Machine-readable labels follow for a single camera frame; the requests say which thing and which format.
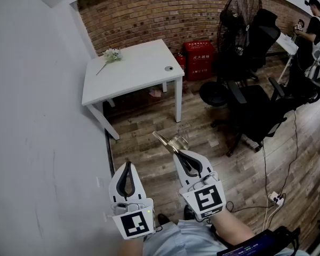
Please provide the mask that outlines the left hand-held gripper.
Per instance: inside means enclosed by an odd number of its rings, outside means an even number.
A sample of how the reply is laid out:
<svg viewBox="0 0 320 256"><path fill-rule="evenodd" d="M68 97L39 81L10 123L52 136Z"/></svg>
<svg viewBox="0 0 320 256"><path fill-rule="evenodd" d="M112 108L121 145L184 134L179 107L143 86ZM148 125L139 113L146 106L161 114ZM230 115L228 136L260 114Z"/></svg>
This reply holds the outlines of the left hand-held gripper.
<svg viewBox="0 0 320 256"><path fill-rule="evenodd" d="M114 204L113 221L124 239L134 239L155 233L154 201L146 198L146 192L133 163L124 163L113 175L109 184L109 196ZM125 191L127 175L131 190ZM128 203L128 199L141 199Z"/></svg>

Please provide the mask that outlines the person's left forearm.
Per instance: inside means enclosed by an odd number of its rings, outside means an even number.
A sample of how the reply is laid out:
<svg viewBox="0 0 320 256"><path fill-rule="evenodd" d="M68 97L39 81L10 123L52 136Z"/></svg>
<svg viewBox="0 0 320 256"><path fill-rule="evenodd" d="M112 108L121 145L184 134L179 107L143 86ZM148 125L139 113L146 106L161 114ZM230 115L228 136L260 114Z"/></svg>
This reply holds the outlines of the person's left forearm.
<svg viewBox="0 0 320 256"><path fill-rule="evenodd" d="M142 256L144 238L123 240L118 256Z"/></svg>

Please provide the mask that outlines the red fire extinguisher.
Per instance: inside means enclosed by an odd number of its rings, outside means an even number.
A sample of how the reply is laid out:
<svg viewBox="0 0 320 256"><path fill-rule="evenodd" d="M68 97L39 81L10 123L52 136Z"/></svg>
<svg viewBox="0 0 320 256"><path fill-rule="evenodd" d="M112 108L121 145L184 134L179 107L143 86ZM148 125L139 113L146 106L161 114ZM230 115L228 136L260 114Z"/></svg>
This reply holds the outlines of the red fire extinguisher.
<svg viewBox="0 0 320 256"><path fill-rule="evenodd" d="M184 74L186 74L186 57L181 52L178 52L175 59L184 71Z"/></svg>

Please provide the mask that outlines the artificial flower bouquet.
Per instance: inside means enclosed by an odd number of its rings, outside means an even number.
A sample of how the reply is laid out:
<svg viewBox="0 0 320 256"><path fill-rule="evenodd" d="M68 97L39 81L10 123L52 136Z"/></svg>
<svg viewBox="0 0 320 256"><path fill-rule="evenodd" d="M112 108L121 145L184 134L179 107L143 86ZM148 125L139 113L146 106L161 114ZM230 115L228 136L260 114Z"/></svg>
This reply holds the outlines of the artificial flower bouquet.
<svg viewBox="0 0 320 256"><path fill-rule="evenodd" d="M121 54L120 49L107 49L103 53L103 58L105 60L105 63L100 68L100 70L96 73L96 75L98 75L98 73L100 73L107 64L121 61L123 59L123 56Z"/></svg>

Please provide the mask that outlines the red fire extinguisher box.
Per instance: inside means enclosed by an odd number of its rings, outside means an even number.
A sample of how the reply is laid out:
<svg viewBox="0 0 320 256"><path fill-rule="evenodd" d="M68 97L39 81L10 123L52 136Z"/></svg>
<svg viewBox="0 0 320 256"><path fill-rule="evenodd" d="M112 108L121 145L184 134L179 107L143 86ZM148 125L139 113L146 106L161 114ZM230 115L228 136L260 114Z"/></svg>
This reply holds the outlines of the red fire extinguisher box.
<svg viewBox="0 0 320 256"><path fill-rule="evenodd" d="M186 42L183 48L186 56L186 80L210 78L214 52L212 44L209 41Z"/></svg>

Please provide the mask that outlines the person's left black shoe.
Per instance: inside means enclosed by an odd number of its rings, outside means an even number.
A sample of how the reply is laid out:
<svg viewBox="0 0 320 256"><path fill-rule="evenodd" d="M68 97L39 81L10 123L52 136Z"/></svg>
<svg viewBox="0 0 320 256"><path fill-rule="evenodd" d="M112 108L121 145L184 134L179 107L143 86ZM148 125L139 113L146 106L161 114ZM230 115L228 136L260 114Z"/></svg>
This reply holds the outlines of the person's left black shoe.
<svg viewBox="0 0 320 256"><path fill-rule="evenodd" d="M170 222L169 218L162 213L157 215L157 220L158 220L158 223L160 226L165 225Z"/></svg>

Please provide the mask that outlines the black office chair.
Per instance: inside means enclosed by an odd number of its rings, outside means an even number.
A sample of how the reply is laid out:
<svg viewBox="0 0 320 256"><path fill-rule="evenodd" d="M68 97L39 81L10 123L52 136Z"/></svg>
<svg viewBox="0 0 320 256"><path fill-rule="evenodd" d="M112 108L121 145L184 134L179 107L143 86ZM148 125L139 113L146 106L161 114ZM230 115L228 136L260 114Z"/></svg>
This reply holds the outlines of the black office chair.
<svg viewBox="0 0 320 256"><path fill-rule="evenodd" d="M265 9L259 9L252 21L231 10L221 12L218 53L224 81L259 81L255 73L265 65L268 50L281 34L276 18Z"/></svg>
<svg viewBox="0 0 320 256"><path fill-rule="evenodd" d="M235 82L227 82L230 118L216 119L211 126L226 124L237 130L236 140L226 153L228 157L233 154L242 135L258 144L255 148L258 152L263 147L263 139L273 137L278 127L287 120L286 113L320 99L320 78L307 78L306 96L287 95L283 85L278 84L272 77L268 80L274 88L271 98L260 85L239 88Z"/></svg>

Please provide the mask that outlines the person's black shoe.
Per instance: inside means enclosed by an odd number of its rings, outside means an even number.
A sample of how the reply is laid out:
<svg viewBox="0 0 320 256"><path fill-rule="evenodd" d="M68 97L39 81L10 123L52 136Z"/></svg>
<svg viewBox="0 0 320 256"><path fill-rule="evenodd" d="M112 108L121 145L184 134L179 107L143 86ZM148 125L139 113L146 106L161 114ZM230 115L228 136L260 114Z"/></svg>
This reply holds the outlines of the person's black shoe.
<svg viewBox="0 0 320 256"><path fill-rule="evenodd" d="M185 208L183 211L183 217L184 217L184 220L186 221L195 220L195 213L189 205L185 205Z"/></svg>
<svg viewBox="0 0 320 256"><path fill-rule="evenodd" d="M162 213L157 215L157 220L158 220L158 223L160 226L165 225L170 222L169 218Z"/></svg>

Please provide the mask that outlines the white desk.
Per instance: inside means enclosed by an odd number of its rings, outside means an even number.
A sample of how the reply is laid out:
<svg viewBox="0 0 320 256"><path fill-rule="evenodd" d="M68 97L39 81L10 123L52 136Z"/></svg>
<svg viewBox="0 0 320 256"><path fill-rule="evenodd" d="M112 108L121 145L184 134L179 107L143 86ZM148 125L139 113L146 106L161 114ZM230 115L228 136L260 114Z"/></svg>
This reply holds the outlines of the white desk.
<svg viewBox="0 0 320 256"><path fill-rule="evenodd" d="M277 39L276 43L282 47L286 53L289 56L289 59L280 75L280 77L278 78L277 82L279 83L284 75L284 73L286 72L288 66L291 63L291 60L293 59L293 57L295 56L297 50L298 50L298 46L293 42L292 38L290 38L288 35L285 35L283 33L280 34L279 38Z"/></svg>

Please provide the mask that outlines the person's light blue clothing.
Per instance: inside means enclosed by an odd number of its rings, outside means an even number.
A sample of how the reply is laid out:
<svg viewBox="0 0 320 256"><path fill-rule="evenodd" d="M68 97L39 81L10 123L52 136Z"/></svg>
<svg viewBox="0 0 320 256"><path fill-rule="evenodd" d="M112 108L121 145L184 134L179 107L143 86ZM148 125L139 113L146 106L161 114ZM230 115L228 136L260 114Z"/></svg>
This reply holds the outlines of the person's light blue clothing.
<svg viewBox="0 0 320 256"><path fill-rule="evenodd" d="M142 256L217 256L226 246L196 221L169 222L143 242Z"/></svg>

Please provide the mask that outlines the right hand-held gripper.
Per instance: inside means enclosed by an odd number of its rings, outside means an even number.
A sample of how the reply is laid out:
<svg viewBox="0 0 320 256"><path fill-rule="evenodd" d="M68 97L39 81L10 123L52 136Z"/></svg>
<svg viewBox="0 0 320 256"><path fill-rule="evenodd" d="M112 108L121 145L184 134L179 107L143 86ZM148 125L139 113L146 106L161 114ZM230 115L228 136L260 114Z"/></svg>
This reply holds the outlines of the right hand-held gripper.
<svg viewBox="0 0 320 256"><path fill-rule="evenodd" d="M173 160L182 185L179 193L198 221L225 209L222 181L205 156L190 150L180 150L173 154Z"/></svg>

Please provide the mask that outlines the white power strip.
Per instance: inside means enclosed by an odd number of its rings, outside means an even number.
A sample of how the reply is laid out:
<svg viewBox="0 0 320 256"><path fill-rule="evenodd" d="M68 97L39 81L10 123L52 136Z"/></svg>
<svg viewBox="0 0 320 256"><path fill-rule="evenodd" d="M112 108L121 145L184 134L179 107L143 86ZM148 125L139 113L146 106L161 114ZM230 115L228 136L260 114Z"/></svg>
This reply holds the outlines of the white power strip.
<svg viewBox="0 0 320 256"><path fill-rule="evenodd" d="M268 195L268 199L271 202L275 203L277 206L282 206L284 203L284 196L279 195L275 191Z"/></svg>

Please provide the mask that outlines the person's right forearm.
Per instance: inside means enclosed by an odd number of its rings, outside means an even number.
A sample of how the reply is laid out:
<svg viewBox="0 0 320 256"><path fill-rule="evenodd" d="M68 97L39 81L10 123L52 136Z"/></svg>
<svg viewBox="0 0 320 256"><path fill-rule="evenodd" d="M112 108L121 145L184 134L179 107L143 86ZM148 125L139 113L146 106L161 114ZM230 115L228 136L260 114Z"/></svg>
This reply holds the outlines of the person's right forearm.
<svg viewBox="0 0 320 256"><path fill-rule="evenodd" d="M216 233L230 245L238 245L255 236L249 226L241 222L227 210L210 216Z"/></svg>

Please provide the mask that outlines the black standing fan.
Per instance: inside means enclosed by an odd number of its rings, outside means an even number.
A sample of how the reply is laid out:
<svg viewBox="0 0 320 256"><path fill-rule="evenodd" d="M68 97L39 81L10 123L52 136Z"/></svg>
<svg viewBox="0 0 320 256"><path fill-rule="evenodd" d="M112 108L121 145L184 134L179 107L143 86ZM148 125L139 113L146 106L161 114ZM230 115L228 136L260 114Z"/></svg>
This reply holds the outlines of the black standing fan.
<svg viewBox="0 0 320 256"><path fill-rule="evenodd" d="M199 95L208 105L220 107L227 103L228 81L246 85L258 81L251 70L250 32L261 0L229 0L220 13L217 36L217 80L204 83Z"/></svg>

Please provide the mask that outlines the black tablet with screen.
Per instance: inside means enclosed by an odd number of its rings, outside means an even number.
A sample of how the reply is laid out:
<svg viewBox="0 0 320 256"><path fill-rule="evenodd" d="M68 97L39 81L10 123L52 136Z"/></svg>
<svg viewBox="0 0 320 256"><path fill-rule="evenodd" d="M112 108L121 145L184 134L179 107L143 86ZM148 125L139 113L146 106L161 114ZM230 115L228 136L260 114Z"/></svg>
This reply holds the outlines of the black tablet with screen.
<svg viewBox="0 0 320 256"><path fill-rule="evenodd" d="M299 249L300 227L289 231L280 226L275 231L269 229L226 250L217 253L217 256L275 256L290 244L293 251L289 256L295 256Z"/></svg>

